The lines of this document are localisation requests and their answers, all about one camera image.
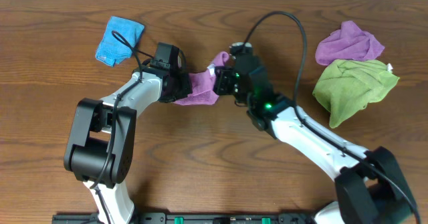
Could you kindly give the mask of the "pink purple cloth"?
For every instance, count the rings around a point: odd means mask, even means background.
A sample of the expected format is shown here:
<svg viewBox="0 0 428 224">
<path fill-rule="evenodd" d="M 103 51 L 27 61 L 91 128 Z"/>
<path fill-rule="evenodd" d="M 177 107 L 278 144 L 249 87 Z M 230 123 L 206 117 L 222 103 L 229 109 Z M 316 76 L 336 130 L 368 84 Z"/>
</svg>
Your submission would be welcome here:
<svg viewBox="0 0 428 224">
<path fill-rule="evenodd" d="M 192 93 L 186 98 L 175 101 L 181 106 L 214 105 L 219 96 L 213 91 L 216 76 L 215 68 L 223 67 L 229 60 L 229 54 L 225 51 L 218 53 L 204 72 L 189 74 L 192 83 Z"/>
</svg>

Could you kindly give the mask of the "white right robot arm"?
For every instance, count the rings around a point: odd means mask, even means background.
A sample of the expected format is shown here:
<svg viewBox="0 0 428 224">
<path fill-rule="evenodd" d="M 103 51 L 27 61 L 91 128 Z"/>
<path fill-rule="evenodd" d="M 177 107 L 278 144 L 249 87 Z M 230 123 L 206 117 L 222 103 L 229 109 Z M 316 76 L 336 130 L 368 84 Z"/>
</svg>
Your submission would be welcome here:
<svg viewBox="0 0 428 224">
<path fill-rule="evenodd" d="M 337 200 L 314 214 L 313 223 L 401 223 L 421 218 L 392 152 L 368 150 L 331 132 L 295 101 L 274 92 L 261 60 L 248 43 L 229 48 L 234 65 L 215 68 L 214 91 L 247 108 L 260 131 L 293 146 L 334 182 Z"/>
</svg>

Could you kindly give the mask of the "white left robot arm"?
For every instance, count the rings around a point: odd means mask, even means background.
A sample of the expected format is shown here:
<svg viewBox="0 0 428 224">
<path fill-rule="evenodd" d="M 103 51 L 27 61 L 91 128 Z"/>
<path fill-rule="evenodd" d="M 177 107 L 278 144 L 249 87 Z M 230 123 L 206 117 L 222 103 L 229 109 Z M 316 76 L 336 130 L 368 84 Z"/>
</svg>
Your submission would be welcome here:
<svg viewBox="0 0 428 224">
<path fill-rule="evenodd" d="M 155 55 L 129 81 L 99 100 L 79 101 L 64 167 L 91 192 L 98 223 L 139 223 L 125 178 L 130 170 L 137 118 L 155 102 L 175 102 L 192 92 L 181 49 L 159 43 Z"/>
</svg>

